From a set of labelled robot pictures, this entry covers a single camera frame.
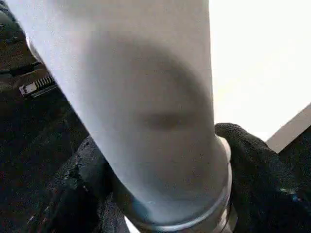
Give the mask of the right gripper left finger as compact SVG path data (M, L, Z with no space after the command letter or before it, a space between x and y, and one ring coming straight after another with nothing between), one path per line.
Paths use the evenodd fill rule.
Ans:
M48 233L126 233L112 195L112 171L91 136L61 167L49 190Z

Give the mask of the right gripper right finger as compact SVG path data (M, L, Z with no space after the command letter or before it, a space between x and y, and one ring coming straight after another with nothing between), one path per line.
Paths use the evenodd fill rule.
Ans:
M309 233L311 201L277 153L241 126L218 123L231 148L236 233Z

